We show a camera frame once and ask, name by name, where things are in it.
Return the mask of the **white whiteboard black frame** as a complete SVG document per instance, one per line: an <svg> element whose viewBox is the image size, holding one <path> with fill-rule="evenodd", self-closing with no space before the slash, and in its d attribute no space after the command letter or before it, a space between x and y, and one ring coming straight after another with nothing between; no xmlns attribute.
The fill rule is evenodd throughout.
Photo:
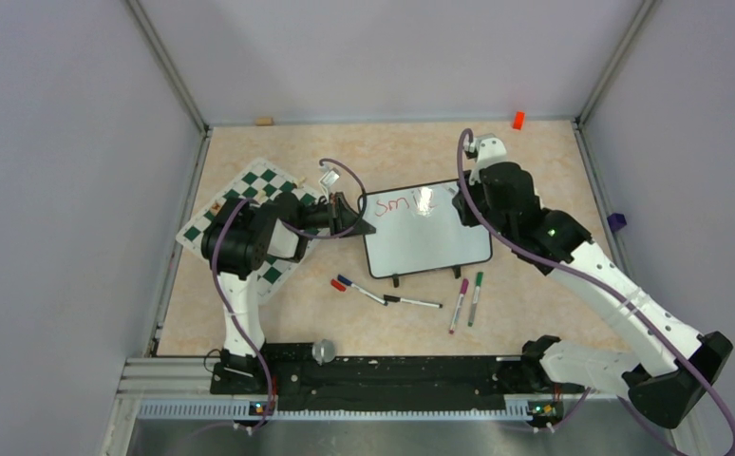
<svg viewBox="0 0 735 456"><path fill-rule="evenodd" d="M490 234L462 225L452 204L459 186L442 180L367 194L364 236L370 276L393 278L483 263L493 256Z"/></svg>

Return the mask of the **red marker cap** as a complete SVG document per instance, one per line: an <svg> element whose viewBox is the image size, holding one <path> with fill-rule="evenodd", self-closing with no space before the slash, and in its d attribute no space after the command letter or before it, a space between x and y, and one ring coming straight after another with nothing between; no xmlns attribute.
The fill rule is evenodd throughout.
<svg viewBox="0 0 735 456"><path fill-rule="evenodd" d="M330 281L330 283L331 283L331 285L332 285L332 286L333 286L333 287L334 287L335 289L337 289L337 290L338 290L338 291L340 291L340 292L345 292L345 291L346 291L346 290L348 289L348 287L349 287L348 285L344 284L343 282L341 282L340 280L338 280L338 279L336 279L336 278L333 278L333 279L332 279L332 280Z"/></svg>

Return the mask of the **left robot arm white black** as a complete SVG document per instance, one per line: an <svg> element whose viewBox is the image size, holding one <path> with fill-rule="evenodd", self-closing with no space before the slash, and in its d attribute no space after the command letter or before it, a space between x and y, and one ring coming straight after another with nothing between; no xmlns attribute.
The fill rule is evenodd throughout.
<svg viewBox="0 0 735 456"><path fill-rule="evenodd" d="M315 238L375 233L376 228L340 192L311 202L303 202L292 192L263 203L227 200L203 231L200 243L225 315L225 341L216 367L232 373L247 392L258 392L268 384L270 369L259 360L265 336L257 292L257 272L267 260L298 263Z"/></svg>

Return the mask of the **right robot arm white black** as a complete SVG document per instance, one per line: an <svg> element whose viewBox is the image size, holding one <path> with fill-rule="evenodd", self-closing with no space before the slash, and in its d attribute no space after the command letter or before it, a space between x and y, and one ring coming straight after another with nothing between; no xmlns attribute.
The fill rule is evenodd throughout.
<svg viewBox="0 0 735 456"><path fill-rule="evenodd" d="M624 274L568 213L541 203L531 174L503 161L458 170L453 199L460 221L482 226L519 259L565 286L629 347L626 352L579 345L543 335L526 343L524 384L546 391L574 384L611 393L661 428L678 428L714 391L731 341L721 332L701 333L672 316Z"/></svg>

